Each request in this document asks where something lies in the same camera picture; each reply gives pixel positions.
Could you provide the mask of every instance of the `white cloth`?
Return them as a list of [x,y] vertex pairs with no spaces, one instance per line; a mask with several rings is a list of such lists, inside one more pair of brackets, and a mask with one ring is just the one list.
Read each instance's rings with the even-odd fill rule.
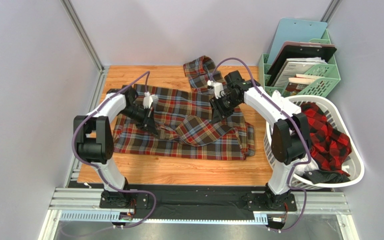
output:
[[[304,158],[301,159],[300,162],[307,162],[307,161],[308,161],[308,156],[306,155]],[[310,171],[318,170],[318,169],[319,169],[318,164],[312,158],[312,161],[310,163],[300,164],[300,165],[296,166],[294,173],[299,175],[299,176],[303,176],[305,174],[305,172],[310,172]]]

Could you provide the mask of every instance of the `cable connector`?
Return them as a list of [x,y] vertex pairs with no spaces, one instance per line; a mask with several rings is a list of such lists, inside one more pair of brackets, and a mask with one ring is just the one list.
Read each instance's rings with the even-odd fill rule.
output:
[[223,90],[223,84],[221,84],[220,82],[208,80],[207,85],[209,88],[214,89],[214,95],[216,99],[219,99],[225,95],[225,91]]
[[144,93],[143,98],[143,107],[145,109],[150,109],[152,107],[152,103],[158,101],[158,96],[155,94],[150,94],[148,91]]

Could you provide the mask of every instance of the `wooden tabletop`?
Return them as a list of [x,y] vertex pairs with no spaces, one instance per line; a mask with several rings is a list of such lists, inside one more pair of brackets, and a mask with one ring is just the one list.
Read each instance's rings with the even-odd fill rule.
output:
[[[253,77],[258,80],[258,67],[250,67]],[[243,66],[221,66],[222,76],[239,70],[244,79],[250,79]],[[112,88],[121,88],[135,80],[144,72],[150,71],[148,85],[191,91],[188,78],[182,66],[111,66],[100,100]],[[244,161],[200,160],[154,155],[135,155],[114,152],[113,159],[130,184],[177,184],[177,185],[229,185],[262,186],[272,176],[264,149],[266,121],[246,104],[240,108],[245,120],[254,126],[255,155]],[[114,128],[116,119],[111,123]],[[101,183],[96,172],[82,165],[79,172],[80,183]]]

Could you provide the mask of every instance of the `wall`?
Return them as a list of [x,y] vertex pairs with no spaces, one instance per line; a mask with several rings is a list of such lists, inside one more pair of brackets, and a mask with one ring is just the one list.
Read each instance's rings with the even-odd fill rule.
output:
[[328,28],[342,78],[329,98],[365,164],[343,190],[360,239],[384,239],[384,1],[342,1]]
[[60,1],[0,1],[0,239],[38,238],[97,77]]
[[329,3],[72,0],[104,65],[182,65],[207,55],[216,63],[238,57],[255,66],[269,50],[281,18],[319,21]]

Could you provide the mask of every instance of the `laundry basket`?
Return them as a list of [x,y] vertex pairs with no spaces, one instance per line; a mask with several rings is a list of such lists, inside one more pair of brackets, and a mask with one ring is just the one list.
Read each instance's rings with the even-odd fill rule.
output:
[[[316,103],[318,107],[325,113],[327,121],[337,130],[346,134],[350,137],[349,131],[347,130],[345,123],[343,122],[342,117],[340,116],[337,107],[327,100],[324,97],[316,95],[295,95],[287,97],[288,100],[294,104],[301,106],[305,103]],[[271,150],[271,127],[269,123],[266,123],[266,134],[264,135],[264,150],[266,152],[267,160],[270,163],[272,169],[275,166],[276,158],[272,154]],[[343,183],[318,183],[313,184],[310,180],[304,179],[301,176],[294,174],[291,180],[291,186],[300,187],[307,190],[315,190],[322,188],[342,188],[351,186],[358,183],[364,176],[364,164],[362,162],[361,156],[356,150],[355,144],[353,143],[352,138],[350,138],[350,144],[352,151],[346,160],[343,162],[341,169],[348,174],[350,174],[350,181]]]

